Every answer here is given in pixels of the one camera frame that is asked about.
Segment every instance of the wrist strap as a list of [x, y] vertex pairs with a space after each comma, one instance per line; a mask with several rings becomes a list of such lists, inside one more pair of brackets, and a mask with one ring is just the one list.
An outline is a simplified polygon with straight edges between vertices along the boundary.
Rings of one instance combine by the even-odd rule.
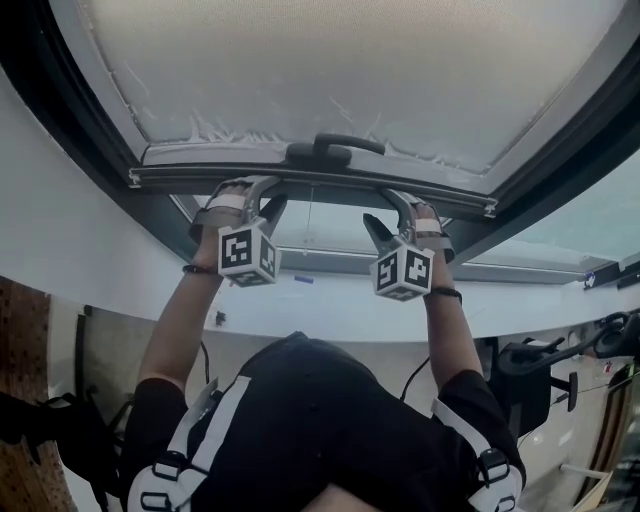
[[447, 288], [446, 286], [437, 286], [436, 288], [431, 288], [431, 292], [429, 295], [444, 295], [447, 297], [455, 297], [460, 301], [460, 305], [462, 305], [462, 294], [458, 290], [454, 290], [453, 288]]
[[196, 265], [185, 265], [182, 267], [182, 271], [185, 274], [209, 274], [212, 276], [218, 275], [218, 267], [197, 267]]

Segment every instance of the fiducial marker cube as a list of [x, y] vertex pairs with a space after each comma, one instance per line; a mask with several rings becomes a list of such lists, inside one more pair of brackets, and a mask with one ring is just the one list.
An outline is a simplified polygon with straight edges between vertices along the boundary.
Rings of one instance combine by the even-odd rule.
[[403, 245], [371, 265], [376, 295], [406, 302], [431, 291], [434, 252]]
[[218, 231], [218, 273], [238, 286], [260, 286], [276, 282], [280, 251], [258, 227]]

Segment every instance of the buckle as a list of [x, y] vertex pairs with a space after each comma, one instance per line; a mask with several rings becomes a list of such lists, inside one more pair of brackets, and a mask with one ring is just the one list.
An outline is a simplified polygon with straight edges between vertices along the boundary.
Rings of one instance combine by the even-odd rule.
[[169, 495], [164, 492], [143, 492], [140, 495], [142, 510], [150, 512], [171, 512]]
[[166, 451], [153, 464], [151, 472], [158, 478], [178, 481], [178, 476], [187, 465], [187, 458], [180, 452]]
[[[509, 508], [503, 508], [504, 504], [510, 503], [511, 506]], [[511, 512], [516, 508], [516, 499], [513, 496], [507, 496], [506, 498], [502, 498], [498, 502], [498, 507], [496, 508], [497, 512]]]
[[[482, 475], [482, 482], [487, 489], [491, 484], [499, 482], [500, 480], [504, 480], [505, 478], [507, 478], [507, 476], [509, 476], [509, 462], [507, 461], [504, 453], [502, 453], [497, 448], [489, 448], [488, 450], [483, 451], [478, 457], [477, 463], [480, 474]], [[506, 468], [506, 471], [504, 473], [500, 473], [498, 476], [491, 478], [489, 476], [489, 472], [492, 469], [499, 468], [500, 466], [504, 466]]]

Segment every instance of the black shirt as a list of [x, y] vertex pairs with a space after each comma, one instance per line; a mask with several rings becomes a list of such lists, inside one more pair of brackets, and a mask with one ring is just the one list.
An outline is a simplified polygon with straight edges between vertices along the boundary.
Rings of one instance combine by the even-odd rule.
[[[302, 510], [334, 483], [381, 510], [468, 510], [475, 454], [457, 432], [389, 394], [341, 349], [296, 333], [241, 369], [251, 383], [192, 509]], [[464, 371], [439, 395], [501, 449], [524, 477], [503, 414], [481, 375]], [[182, 392], [141, 382], [127, 424], [122, 501], [136, 474], [166, 450], [187, 411]], [[214, 411], [192, 429], [189, 456]]]

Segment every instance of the backpack strap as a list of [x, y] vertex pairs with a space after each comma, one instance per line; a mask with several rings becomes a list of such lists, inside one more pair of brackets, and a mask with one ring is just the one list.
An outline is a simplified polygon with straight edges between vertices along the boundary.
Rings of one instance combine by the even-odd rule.
[[185, 413], [176, 429], [167, 451], [152, 466], [144, 468], [136, 476], [127, 508], [131, 512], [189, 512], [191, 496], [209, 475], [213, 461], [227, 435], [233, 416], [246, 392], [251, 379], [239, 375], [222, 397], [198, 449], [189, 461], [187, 444], [189, 432], [211, 409], [217, 382], [211, 382]]
[[476, 454], [478, 481], [482, 487], [469, 498], [469, 504], [478, 512], [514, 510], [522, 492], [520, 471], [509, 464], [504, 453], [492, 448], [480, 432], [439, 399], [433, 401], [431, 411], [443, 425], [464, 437]]

